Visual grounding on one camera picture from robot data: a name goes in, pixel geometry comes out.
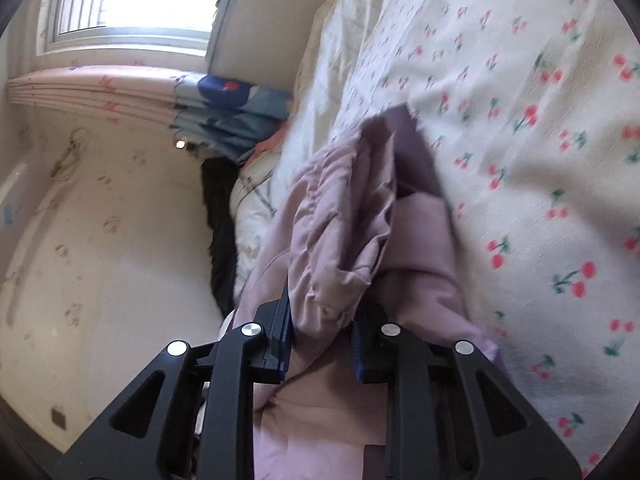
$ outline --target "windowsill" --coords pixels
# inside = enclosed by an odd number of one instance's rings
[[[195,56],[199,58],[204,58],[207,55],[206,51],[197,48],[180,48],[176,46],[164,46],[156,44],[111,43],[56,48],[55,43],[52,43],[50,45],[50,48],[45,52],[38,54],[38,57],[48,56],[49,54],[59,54],[62,52],[82,52],[83,50],[144,50],[152,52],[169,52],[171,54]]]

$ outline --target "red cherry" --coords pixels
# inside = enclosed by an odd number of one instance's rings
[[[500,267],[502,267],[502,265],[504,264],[504,256],[502,256],[501,254],[494,254],[494,256],[491,258],[491,264],[492,266],[494,266],[494,269],[500,269]]]
[[[596,275],[596,264],[593,262],[584,262],[582,264],[582,273],[587,280],[590,280]]]
[[[616,54],[613,57],[613,64],[616,66],[625,66],[626,65],[626,57],[622,54]]]
[[[584,295],[587,292],[587,287],[584,285],[584,282],[575,282],[571,285],[571,289],[576,298],[584,298]]]
[[[634,73],[628,68],[623,68],[620,71],[620,79],[622,79],[622,81],[630,81],[633,76]]]
[[[633,251],[636,248],[636,245],[638,245],[637,238],[628,238],[625,242],[625,247],[627,251]]]
[[[536,105],[529,105],[524,109],[524,116],[531,117],[538,113],[538,107]]]

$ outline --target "pink blanket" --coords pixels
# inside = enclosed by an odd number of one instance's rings
[[[362,478],[363,448],[385,443],[386,387],[359,384],[346,336],[365,291],[425,340],[497,348],[465,319],[449,215],[406,108],[329,144],[277,213],[234,319],[289,286],[295,345],[287,381],[256,384],[257,479]]]

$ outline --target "metal screw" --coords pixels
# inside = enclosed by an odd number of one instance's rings
[[[184,341],[174,341],[167,348],[166,351],[170,355],[182,355],[187,351],[187,343]]]
[[[380,330],[384,335],[388,335],[389,337],[395,337],[400,333],[400,327],[395,323],[384,324]]]
[[[462,355],[471,355],[474,352],[474,346],[469,341],[458,341],[456,352]]]
[[[245,336],[258,335],[262,332],[262,327],[257,323],[247,323],[242,327],[242,333]]]

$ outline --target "white bedsheet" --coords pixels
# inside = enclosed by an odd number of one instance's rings
[[[280,161],[236,201],[238,289],[306,158],[408,102],[472,317],[588,474],[640,396],[639,63],[611,0],[330,0]]]

